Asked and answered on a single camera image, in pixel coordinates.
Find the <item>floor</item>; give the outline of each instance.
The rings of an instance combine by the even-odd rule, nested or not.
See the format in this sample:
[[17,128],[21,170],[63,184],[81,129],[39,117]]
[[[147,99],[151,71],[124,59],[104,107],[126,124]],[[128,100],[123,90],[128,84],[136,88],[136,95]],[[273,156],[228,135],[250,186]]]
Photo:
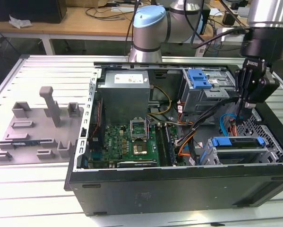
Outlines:
[[[45,54],[41,40],[12,38],[12,45],[21,54]],[[81,40],[54,40],[54,49],[57,55],[123,55],[124,42],[121,41],[86,41],[86,50],[84,41]],[[237,46],[226,46],[222,49],[237,48]],[[195,51],[189,44],[162,44],[163,56],[195,56]],[[239,50],[220,51],[219,53],[206,52],[206,57],[240,57]],[[13,50],[6,40],[1,38],[0,48],[0,84],[7,76],[13,65],[16,63],[19,55]]]

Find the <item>black computer tower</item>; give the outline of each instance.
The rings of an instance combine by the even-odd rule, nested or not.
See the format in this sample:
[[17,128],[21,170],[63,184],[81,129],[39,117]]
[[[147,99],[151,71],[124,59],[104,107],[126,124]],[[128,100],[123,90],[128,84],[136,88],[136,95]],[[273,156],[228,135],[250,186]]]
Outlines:
[[11,15],[31,22],[60,23],[66,13],[66,0],[0,0],[0,21],[9,21]]

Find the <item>white table leg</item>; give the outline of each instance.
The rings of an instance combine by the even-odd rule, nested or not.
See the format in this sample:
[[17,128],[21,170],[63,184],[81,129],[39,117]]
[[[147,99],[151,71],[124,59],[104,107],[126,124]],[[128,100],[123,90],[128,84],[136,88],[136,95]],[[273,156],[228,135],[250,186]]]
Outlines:
[[55,55],[55,50],[52,44],[52,40],[49,38],[42,38],[43,46],[47,55]]

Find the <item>label sticker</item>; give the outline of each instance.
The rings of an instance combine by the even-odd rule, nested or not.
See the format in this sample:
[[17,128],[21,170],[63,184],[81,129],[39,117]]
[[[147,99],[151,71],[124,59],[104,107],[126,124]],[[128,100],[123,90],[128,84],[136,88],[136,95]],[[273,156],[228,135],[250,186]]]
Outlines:
[[12,143],[12,145],[26,145],[25,143]]
[[192,159],[192,157],[189,157],[189,162],[192,166],[196,164],[196,162],[194,161],[194,159]]
[[116,74],[115,84],[143,84],[142,74]]
[[210,84],[217,84],[218,83],[218,81],[216,79],[209,79],[208,82]]
[[203,148],[202,142],[198,143],[198,146],[195,146],[195,148]]
[[178,106],[178,112],[179,112],[179,113],[183,113],[183,108],[182,108],[181,105]]

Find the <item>white paper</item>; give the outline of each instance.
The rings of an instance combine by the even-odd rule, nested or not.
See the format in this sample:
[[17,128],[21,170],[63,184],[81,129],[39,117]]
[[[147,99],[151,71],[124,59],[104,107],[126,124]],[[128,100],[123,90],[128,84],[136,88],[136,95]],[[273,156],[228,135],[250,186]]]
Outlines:
[[222,12],[220,12],[217,8],[212,8],[211,12],[209,13],[210,16],[222,16]]
[[142,74],[116,74],[115,84],[143,84]]
[[20,29],[21,27],[31,27],[32,26],[30,20],[18,20],[10,15],[9,17],[10,17],[9,23],[18,29]]

